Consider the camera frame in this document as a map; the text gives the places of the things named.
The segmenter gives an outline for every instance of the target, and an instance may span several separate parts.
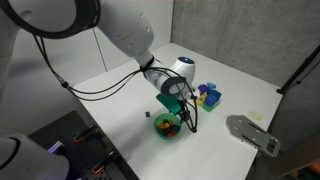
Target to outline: white table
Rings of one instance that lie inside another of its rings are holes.
[[[153,120],[168,111],[156,100],[157,90],[142,74],[108,99],[81,101],[85,108],[140,179],[245,179],[257,150],[229,135],[226,117],[248,115],[255,110],[263,114],[263,120],[255,123],[267,130],[282,98],[276,93],[278,87],[175,44],[159,48],[153,54],[167,67],[179,56],[193,59],[196,63],[193,85],[213,82],[222,93],[221,104],[212,112],[199,108],[196,134],[184,125],[180,136],[173,141],[158,137]],[[131,61],[76,88],[88,91],[103,89],[137,68],[137,63]],[[145,117],[146,111],[151,113],[150,118]]]

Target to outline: green bowl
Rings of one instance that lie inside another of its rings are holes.
[[[154,120],[154,129],[161,138],[173,139],[181,131],[180,120],[173,114],[161,114]]]

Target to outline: white wall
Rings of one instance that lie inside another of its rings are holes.
[[[151,50],[169,43],[173,0],[141,1],[141,6],[155,33]],[[108,70],[131,60],[100,31],[97,33]],[[92,30],[46,42],[53,67],[71,85],[105,72]],[[72,110],[87,117],[79,101],[60,86],[46,67],[32,36],[21,30],[0,102],[0,134],[29,134]]]

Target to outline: gray metal bracket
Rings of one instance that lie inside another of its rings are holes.
[[[262,153],[276,157],[280,150],[280,141],[261,129],[243,115],[231,115],[226,120],[226,126],[231,135],[245,141]]]

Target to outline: blue block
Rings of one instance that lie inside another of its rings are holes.
[[[207,106],[213,106],[216,102],[218,101],[217,97],[215,97],[214,95],[212,94],[209,94],[206,99],[204,100],[204,103],[207,105]]]
[[[210,83],[210,82],[207,83],[207,86],[209,87],[210,90],[215,90],[217,87],[215,84]]]
[[[217,98],[217,101],[220,100],[221,93],[220,93],[219,91],[217,91],[217,90],[211,90],[211,91],[208,92],[208,94],[215,96],[215,97]]]

